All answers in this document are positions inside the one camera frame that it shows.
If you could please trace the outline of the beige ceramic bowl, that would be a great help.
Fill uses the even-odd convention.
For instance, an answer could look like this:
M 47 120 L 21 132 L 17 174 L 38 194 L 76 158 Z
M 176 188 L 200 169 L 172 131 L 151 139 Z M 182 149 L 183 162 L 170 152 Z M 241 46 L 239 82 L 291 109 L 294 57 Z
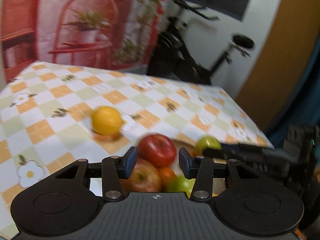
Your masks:
M 187 142 L 173 140 L 176 146 L 176 159 L 172 169 L 176 174 L 184 175 L 187 179 L 195 179 L 200 167 L 201 157 L 195 155 L 195 147 Z

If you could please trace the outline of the dull red-brown apple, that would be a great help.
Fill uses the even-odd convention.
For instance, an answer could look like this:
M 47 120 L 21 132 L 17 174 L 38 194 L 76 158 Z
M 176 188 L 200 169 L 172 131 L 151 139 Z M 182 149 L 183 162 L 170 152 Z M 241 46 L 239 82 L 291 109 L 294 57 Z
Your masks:
M 120 180 L 125 193 L 129 192 L 160 192 L 162 189 L 159 171 L 152 163 L 137 159 L 131 177 Z

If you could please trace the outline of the yellow lemon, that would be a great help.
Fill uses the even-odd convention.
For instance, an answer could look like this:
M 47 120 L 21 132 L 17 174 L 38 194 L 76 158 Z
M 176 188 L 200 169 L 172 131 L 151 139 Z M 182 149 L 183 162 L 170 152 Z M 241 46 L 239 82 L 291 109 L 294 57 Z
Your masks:
M 113 107 L 100 106 L 91 116 L 92 128 L 95 133 L 104 136 L 114 136 L 120 132 L 123 125 L 121 114 Z

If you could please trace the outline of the floral checkered tablecloth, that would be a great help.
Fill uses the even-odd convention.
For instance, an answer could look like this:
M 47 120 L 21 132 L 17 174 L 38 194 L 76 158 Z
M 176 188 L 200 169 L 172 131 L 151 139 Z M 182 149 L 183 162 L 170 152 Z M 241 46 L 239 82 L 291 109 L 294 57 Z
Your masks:
M 191 146 L 204 136 L 270 146 L 220 87 L 34 62 L 1 90 L 1 236 L 24 189 L 76 159 L 99 162 L 149 133 Z

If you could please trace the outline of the wooden door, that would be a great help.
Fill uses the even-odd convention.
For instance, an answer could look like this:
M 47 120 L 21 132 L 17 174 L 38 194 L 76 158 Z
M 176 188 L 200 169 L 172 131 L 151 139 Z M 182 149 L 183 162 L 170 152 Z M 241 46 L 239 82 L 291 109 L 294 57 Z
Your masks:
M 258 60 L 236 97 L 265 131 L 291 96 L 319 35 L 319 0 L 281 0 Z

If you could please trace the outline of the pink printed backdrop cloth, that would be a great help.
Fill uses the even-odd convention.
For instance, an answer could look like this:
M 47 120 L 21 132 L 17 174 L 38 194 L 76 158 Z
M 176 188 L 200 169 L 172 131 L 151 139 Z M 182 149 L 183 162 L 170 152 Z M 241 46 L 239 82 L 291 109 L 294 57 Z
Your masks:
M 169 0 L 1 0 L 1 70 L 35 61 L 142 72 Z

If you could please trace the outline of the yellow-green apple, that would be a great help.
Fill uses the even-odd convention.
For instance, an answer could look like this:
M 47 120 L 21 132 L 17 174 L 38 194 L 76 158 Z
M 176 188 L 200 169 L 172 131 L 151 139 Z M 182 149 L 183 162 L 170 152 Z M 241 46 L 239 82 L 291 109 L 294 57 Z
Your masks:
M 195 145 L 196 155 L 202 155 L 206 149 L 221 150 L 222 146 L 216 137 L 204 136 L 200 138 Z

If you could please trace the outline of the bright green apple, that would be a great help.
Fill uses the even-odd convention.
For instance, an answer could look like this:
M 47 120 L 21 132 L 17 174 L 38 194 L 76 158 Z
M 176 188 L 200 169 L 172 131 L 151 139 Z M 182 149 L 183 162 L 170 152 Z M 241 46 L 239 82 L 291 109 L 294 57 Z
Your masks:
M 184 176 L 177 176 L 168 183 L 166 192 L 185 192 L 189 198 L 193 190 L 194 183 L 195 179 L 186 179 Z

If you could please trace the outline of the bright red apple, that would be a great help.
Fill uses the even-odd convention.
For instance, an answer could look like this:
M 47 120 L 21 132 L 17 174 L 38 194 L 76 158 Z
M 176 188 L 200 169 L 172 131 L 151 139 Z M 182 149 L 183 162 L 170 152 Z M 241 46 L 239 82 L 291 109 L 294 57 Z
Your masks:
M 169 137 L 150 134 L 140 140 L 137 153 L 155 167 L 170 166 L 176 158 L 176 146 Z

